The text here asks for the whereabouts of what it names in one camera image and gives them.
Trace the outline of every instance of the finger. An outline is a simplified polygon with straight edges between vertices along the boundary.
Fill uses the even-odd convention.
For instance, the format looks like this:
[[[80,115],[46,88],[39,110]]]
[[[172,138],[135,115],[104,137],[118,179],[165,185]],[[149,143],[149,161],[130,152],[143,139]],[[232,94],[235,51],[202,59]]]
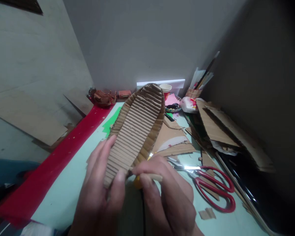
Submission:
[[[118,216],[124,204],[125,180],[126,174],[123,170],[120,170],[112,182],[110,200],[106,209],[106,214],[112,218]]]
[[[118,216],[125,199],[126,174],[120,170],[115,176],[110,189],[110,200],[99,222],[100,230],[96,235],[116,235]]]
[[[95,186],[102,188],[104,185],[104,177],[107,167],[107,160],[111,147],[114,145],[117,136],[111,136],[104,144],[98,158],[96,159],[89,181],[92,181]]]
[[[93,167],[94,167],[94,164],[97,160],[97,157],[98,155],[100,154],[103,146],[105,145],[107,139],[101,141],[97,147],[94,149],[94,151],[92,151],[91,155],[89,156],[88,158],[88,168],[86,170],[86,175],[85,175],[85,179],[84,179],[84,185],[86,184],[86,182],[88,181],[90,175],[91,175],[91,172],[93,170]]]
[[[144,202],[149,209],[149,213],[154,225],[158,229],[170,232],[170,226],[166,219],[166,215],[162,206],[160,192],[152,179],[142,173],[140,174],[140,182],[143,188]]]
[[[165,164],[153,159],[141,162],[133,168],[132,173],[134,175],[140,175],[142,173],[161,175],[163,177],[161,185],[165,189],[168,189],[168,192],[172,192],[176,188],[173,185],[177,185],[177,187],[179,187]]]
[[[155,154],[152,157],[153,161],[162,162],[169,172],[172,174],[173,178],[176,180],[180,188],[182,189],[183,193],[187,196],[187,198],[193,202],[193,189],[192,186],[176,171],[169,163],[168,161],[161,155]]]

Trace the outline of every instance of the pink paper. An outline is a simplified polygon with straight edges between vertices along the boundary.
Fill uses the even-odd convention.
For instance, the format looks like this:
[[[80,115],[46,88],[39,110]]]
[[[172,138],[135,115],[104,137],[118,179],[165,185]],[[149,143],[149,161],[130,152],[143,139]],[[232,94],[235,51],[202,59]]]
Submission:
[[[173,105],[174,103],[178,103],[179,104],[179,101],[178,99],[175,97],[175,94],[170,94],[168,95],[166,101],[165,101],[165,105],[168,106],[168,105]]]

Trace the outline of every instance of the cardboard piece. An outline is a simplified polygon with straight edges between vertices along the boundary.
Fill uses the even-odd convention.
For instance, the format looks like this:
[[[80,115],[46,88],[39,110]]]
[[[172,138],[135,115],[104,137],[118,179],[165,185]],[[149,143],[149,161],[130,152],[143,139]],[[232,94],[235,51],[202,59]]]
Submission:
[[[207,135],[211,140],[215,140],[218,142],[226,143],[232,146],[239,147],[239,145],[228,135],[226,134],[217,123],[208,115],[208,113],[204,110],[206,109],[207,103],[197,100],[197,106],[199,109],[199,113],[206,130]]]
[[[174,156],[174,155],[180,155],[185,153],[192,153],[195,152],[196,149],[192,146],[192,144],[189,143],[180,143],[175,146],[169,147],[166,150],[158,152],[158,154],[167,157],[167,156]]]
[[[93,103],[86,97],[86,94],[78,88],[73,88],[63,95],[85,115],[87,115],[94,106]]]
[[[199,134],[192,127],[188,127],[185,129],[188,134],[190,134],[195,140],[201,140]]]
[[[163,97],[161,88],[155,84],[144,86],[137,94],[110,150],[104,178],[106,188],[110,186],[119,170],[127,173],[137,158],[161,112]]]
[[[169,128],[165,123],[163,123],[154,144],[152,153],[163,151],[171,146],[177,145],[187,140],[188,139],[182,130]]]
[[[168,128],[182,129],[177,121],[170,121],[166,116],[164,116],[164,123],[167,125]]]
[[[202,165],[203,166],[211,166],[211,167],[219,169],[218,166],[215,164],[215,162],[211,159],[211,157],[205,151],[202,151]],[[208,173],[209,175],[214,177],[213,170],[209,169],[206,171],[206,173]]]
[[[38,139],[33,139],[32,143],[36,144],[37,146],[41,147],[42,149],[46,150],[47,152],[52,153],[56,147],[71,133],[71,131],[75,128],[75,126],[71,123],[68,123],[65,126],[68,130],[65,132],[56,142],[53,143],[53,145],[49,146],[45,143],[39,141]]]
[[[199,211],[202,220],[216,219],[212,208],[206,208],[204,211]]]
[[[216,109],[207,109],[214,114],[225,127],[246,147],[252,158],[255,160],[258,169],[264,172],[275,172],[273,162],[262,150],[258,143],[231,120],[224,112]]]
[[[0,96],[0,118],[49,146],[68,130],[22,91]]]

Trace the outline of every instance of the green paper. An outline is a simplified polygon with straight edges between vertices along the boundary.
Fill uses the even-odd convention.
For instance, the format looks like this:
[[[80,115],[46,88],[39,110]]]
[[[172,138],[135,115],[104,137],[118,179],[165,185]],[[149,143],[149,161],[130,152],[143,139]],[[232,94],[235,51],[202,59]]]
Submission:
[[[104,127],[103,133],[106,133],[106,138],[108,137],[109,133],[110,133],[110,126],[113,125],[115,123],[115,121],[117,120],[117,117],[120,113],[121,107],[119,107],[115,114],[112,115],[112,117],[110,117],[110,119],[108,121],[106,121],[105,124],[103,124],[102,127]]]

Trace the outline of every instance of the black object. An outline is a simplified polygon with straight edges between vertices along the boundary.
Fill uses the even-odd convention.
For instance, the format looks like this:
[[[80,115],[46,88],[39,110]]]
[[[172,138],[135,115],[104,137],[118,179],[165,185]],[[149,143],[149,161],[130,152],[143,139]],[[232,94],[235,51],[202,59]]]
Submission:
[[[173,118],[171,118],[168,114],[166,114],[165,113],[165,116],[171,121],[171,122],[173,122],[173,121],[175,121]]]
[[[294,235],[294,206],[285,202],[268,183],[271,173],[258,171],[248,153],[230,156],[219,152],[227,168],[245,191],[268,227],[276,233]]]
[[[39,15],[43,14],[43,11],[36,0],[0,0],[0,3]]]
[[[178,109],[179,104],[178,103],[174,103],[173,105],[167,105],[166,108],[167,109]]]

